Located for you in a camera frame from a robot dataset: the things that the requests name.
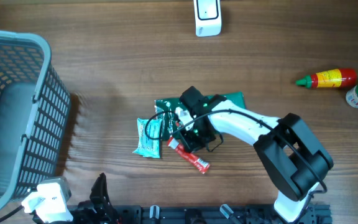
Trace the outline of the red white stick sachet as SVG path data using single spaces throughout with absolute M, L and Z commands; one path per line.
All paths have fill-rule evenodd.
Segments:
M 183 144 L 177 141 L 174 137 L 170 137 L 170 139 L 167 141 L 167 146 L 174 149 L 175 152 L 182 159 L 189 162 L 191 165 L 197 168 L 202 174 L 205 174 L 208 171 L 210 164 L 202 160 L 200 157 L 198 157 L 195 154 L 185 152 L 185 148 Z

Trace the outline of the green 3M gloves packet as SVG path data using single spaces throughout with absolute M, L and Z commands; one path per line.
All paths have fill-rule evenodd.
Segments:
M 236 106 L 246 109 L 244 95 L 241 91 L 234 93 L 223 94 L 228 100 L 231 100 Z M 163 111 L 174 111 L 177 107 L 185 109 L 179 98 L 164 98 L 155 100 L 155 113 Z M 177 130 L 175 118 L 172 113 L 160 114 L 157 119 L 162 122 L 162 140 L 167 141 L 170 138 L 170 133 Z

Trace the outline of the light green wipes packet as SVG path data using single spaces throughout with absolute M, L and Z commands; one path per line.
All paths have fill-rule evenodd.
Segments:
M 133 151 L 143 157 L 160 159 L 160 133 L 162 127 L 161 119 L 152 119 L 146 126 L 147 119 L 137 119 L 139 142 L 137 149 Z

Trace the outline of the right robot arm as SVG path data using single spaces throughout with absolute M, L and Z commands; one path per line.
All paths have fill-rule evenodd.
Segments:
M 324 178 L 334 162 L 308 125 L 296 114 L 264 116 L 235 105 L 222 95 L 209 98 L 194 86 L 179 98 L 175 109 L 179 135 L 186 152 L 209 148 L 223 134 L 254 147 L 278 197 L 275 213 L 286 223 L 298 223 L 310 200 L 328 189 Z

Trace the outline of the red yellow sauce bottle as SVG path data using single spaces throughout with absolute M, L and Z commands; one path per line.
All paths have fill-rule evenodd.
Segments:
M 307 75 L 295 82 L 305 88 L 344 88 L 356 84 L 357 74 L 352 68 L 336 68 Z

